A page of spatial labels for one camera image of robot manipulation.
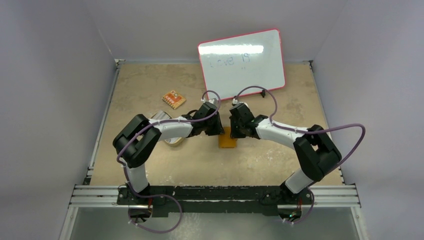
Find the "yellow leather card holder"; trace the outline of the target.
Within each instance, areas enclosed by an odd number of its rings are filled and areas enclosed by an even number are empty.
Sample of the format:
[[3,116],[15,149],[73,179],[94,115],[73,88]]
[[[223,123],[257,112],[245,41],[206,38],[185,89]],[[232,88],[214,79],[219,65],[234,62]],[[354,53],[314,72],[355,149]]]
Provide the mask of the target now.
[[234,149],[237,147],[237,139],[231,138],[231,128],[223,127],[224,133],[218,136],[218,147],[220,149]]

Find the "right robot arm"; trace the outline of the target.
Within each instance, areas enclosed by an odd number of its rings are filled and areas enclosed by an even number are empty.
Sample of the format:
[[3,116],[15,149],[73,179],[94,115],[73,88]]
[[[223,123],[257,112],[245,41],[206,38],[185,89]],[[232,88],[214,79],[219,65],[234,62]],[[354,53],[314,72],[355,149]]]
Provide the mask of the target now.
[[262,114],[254,116],[245,103],[236,104],[229,112],[231,138],[268,140],[295,151],[300,168],[280,185],[280,196],[288,204],[298,200],[302,190],[321,181],[342,159],[320,125],[297,128],[273,122]]

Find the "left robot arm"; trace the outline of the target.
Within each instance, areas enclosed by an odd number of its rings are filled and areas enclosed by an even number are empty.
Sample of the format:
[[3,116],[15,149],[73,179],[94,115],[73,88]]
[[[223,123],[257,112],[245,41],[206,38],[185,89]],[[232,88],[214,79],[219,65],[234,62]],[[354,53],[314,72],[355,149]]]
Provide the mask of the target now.
[[145,163],[160,141],[173,138],[191,138],[205,133],[208,136],[224,134],[218,112],[220,102],[204,102],[193,115],[184,114],[170,119],[149,119],[137,114],[112,142],[116,161],[121,164],[129,197],[138,205],[146,203],[149,191]]

